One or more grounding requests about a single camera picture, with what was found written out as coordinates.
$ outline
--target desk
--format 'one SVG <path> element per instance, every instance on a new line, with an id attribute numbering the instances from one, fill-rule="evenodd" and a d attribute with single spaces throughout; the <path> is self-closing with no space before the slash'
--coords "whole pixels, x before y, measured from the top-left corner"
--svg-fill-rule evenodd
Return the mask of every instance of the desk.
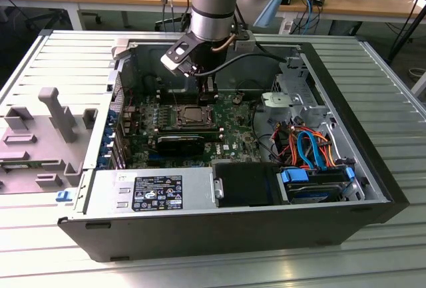
<path id="1" fill-rule="evenodd" d="M 173 0 L 174 11 L 185 10 L 186 0 Z M 412 0 L 325 0 L 322 19 L 347 21 L 372 21 L 403 23 L 412 8 Z M 160 0 L 14 0 L 22 7 L 47 7 L 66 9 L 74 30 L 83 30 L 84 23 L 80 10 L 148 11 L 161 12 Z M 8 0 L 0 0 L 0 6 L 8 5 Z M 306 10 L 302 0 L 293 0 L 291 5 L 283 5 L 277 17 L 283 19 L 280 33 L 287 33 L 294 19 L 301 17 Z"/>

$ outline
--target white label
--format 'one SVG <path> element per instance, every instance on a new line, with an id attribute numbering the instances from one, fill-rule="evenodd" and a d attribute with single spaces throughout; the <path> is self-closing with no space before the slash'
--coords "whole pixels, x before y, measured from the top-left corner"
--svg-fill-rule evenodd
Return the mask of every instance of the white label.
<path id="1" fill-rule="evenodd" d="M 137 173 L 117 173 L 115 180 L 117 182 L 134 182 L 134 179 L 138 176 Z"/>

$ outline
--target motherboard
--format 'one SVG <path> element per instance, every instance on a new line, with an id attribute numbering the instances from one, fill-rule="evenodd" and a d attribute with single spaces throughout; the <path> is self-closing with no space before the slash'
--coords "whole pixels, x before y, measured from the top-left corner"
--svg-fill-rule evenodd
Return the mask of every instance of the motherboard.
<path id="1" fill-rule="evenodd" d="M 216 104 L 161 104 L 146 96 L 123 116 L 127 168 L 207 167 L 218 161 L 260 162 L 250 101 L 221 94 Z"/>

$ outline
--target side panel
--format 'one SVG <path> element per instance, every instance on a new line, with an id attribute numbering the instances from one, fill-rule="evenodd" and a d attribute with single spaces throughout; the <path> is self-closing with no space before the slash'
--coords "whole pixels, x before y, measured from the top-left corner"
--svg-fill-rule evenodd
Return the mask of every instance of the side panel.
<path id="1" fill-rule="evenodd" d="M 389 204 L 134 219 L 60 219 L 96 261 L 151 259 L 338 245 Z"/>
<path id="2" fill-rule="evenodd" d="M 311 67 L 315 70 L 315 74 L 319 79 L 319 84 L 322 85 L 331 104 L 339 114 L 343 122 L 342 124 L 345 126 L 350 138 L 353 140 L 359 153 L 367 164 L 369 171 L 373 174 L 383 194 L 388 200 L 393 202 L 393 205 L 391 205 L 386 214 L 376 221 L 377 223 L 385 223 L 400 211 L 408 207 L 408 199 L 405 197 L 398 183 L 395 181 L 395 178 L 389 171 L 389 168 L 386 166 L 382 157 L 379 155 L 379 152 L 374 147 L 363 126 L 359 123 L 359 120 L 353 113 L 346 99 L 343 97 L 334 79 L 322 63 L 312 44 L 304 43 L 301 44 L 301 47 L 302 51 L 306 54 Z"/>

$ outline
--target metal bracket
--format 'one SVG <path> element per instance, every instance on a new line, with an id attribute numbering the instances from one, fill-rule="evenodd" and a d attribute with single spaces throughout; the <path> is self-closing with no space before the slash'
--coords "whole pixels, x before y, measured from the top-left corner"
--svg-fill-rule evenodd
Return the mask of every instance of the metal bracket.
<path id="1" fill-rule="evenodd" d="M 180 63 L 204 41 L 197 38 L 194 33 L 187 33 L 167 50 L 167 57 L 174 63 Z"/>

